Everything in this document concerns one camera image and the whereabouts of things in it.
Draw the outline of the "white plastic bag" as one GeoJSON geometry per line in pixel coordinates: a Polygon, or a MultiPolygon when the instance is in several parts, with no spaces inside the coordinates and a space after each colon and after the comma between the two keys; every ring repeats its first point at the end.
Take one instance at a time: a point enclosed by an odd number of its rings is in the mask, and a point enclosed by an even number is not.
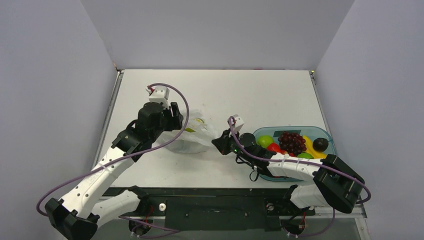
{"type": "Polygon", "coordinates": [[[201,111],[190,110],[189,118],[184,132],[165,148],[173,153],[197,154],[206,152],[214,145],[212,140],[220,134],[209,120],[204,118],[201,111]]]}

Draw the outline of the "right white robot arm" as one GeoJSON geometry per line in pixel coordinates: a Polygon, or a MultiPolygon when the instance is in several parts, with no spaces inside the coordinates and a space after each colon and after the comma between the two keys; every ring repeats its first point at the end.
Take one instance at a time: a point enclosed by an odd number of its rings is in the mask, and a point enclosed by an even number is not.
{"type": "Polygon", "coordinates": [[[365,181],[334,154],[313,159],[290,156],[260,146],[252,133],[229,129],[211,143],[222,155],[235,154],[238,164],[249,166],[258,175],[302,181],[301,185],[292,185],[282,199],[282,207],[289,214],[315,206],[330,206],[350,214],[356,204],[361,204],[362,191],[367,193],[365,200],[370,199],[365,181]]]}

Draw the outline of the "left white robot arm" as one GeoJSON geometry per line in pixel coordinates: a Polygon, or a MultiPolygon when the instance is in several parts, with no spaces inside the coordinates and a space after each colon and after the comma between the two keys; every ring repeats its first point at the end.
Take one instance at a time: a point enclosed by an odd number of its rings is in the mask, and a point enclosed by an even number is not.
{"type": "Polygon", "coordinates": [[[137,119],[112,141],[92,173],[60,199],[47,201],[44,208],[51,225],[68,240],[90,240],[99,227],[123,214],[145,214],[149,195],[138,186],[128,187],[104,202],[99,199],[142,154],[153,149],[152,144],[163,132],[182,130],[183,119],[176,102],[168,107],[145,103],[137,119]]]}

